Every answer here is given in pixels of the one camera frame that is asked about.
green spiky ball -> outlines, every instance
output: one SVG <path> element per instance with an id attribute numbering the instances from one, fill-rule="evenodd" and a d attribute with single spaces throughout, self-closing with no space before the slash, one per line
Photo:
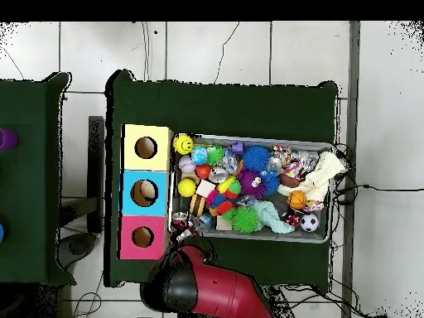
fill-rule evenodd
<path id="1" fill-rule="evenodd" d="M 209 166 L 213 166 L 215 163 L 221 162 L 223 158 L 223 148 L 220 145 L 215 145 L 214 149 L 208 152 L 208 161 L 206 161 L 206 163 Z"/>
<path id="2" fill-rule="evenodd" d="M 250 234 L 258 227 L 258 214 L 253 208 L 238 207 L 233 216 L 233 229 L 241 234 Z"/>

dark green table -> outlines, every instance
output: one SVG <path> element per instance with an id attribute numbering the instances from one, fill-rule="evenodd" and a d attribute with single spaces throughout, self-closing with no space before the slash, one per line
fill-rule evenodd
<path id="1" fill-rule="evenodd" d="M 152 265 L 152 261 L 116 259 L 121 124 L 167 126 L 174 133 L 334 142 L 333 82 L 318 87 L 153 83 L 133 81 L 131 73 L 122 70 L 109 79 L 106 95 L 105 284 L 113 287 L 145 282 Z M 259 284 L 312 284 L 328 290 L 330 241 L 211 240 L 217 265 L 250 274 Z"/>
<path id="2" fill-rule="evenodd" d="M 0 126 L 19 144 L 0 151 L 0 282 L 73 284 L 55 261 L 60 214 L 60 98 L 70 76 L 0 80 Z"/>

yellow ball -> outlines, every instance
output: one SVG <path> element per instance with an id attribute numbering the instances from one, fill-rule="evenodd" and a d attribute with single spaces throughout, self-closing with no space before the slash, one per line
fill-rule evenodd
<path id="1" fill-rule="evenodd" d="M 181 155 L 186 155 L 193 150 L 193 139 L 186 134 L 180 134 L 174 140 L 174 148 Z"/>
<path id="2" fill-rule="evenodd" d="M 191 179 L 185 178 L 178 184 L 178 192 L 181 196 L 191 197 L 195 193 L 195 183 Z"/>

yellow smiley face ball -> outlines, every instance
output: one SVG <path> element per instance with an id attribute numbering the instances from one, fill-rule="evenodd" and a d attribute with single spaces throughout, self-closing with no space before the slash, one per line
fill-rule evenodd
<path id="1" fill-rule="evenodd" d="M 193 150 L 193 139 L 186 134 L 180 134 L 174 140 L 174 148 L 181 155 L 187 155 Z"/>

box hole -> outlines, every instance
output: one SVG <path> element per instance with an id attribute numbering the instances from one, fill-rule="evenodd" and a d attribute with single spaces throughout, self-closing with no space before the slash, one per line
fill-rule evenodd
<path id="1" fill-rule="evenodd" d="M 152 206 L 157 200 L 158 189 L 153 181 L 136 181 L 131 188 L 131 199 L 141 207 Z"/>
<path id="2" fill-rule="evenodd" d="M 132 242 L 139 248 L 147 248 L 153 243 L 153 232 L 148 227 L 138 227 L 132 232 Z"/>
<path id="3" fill-rule="evenodd" d="M 157 143 L 151 137 L 141 137 L 134 149 L 138 157 L 146 160 L 157 154 Z"/>

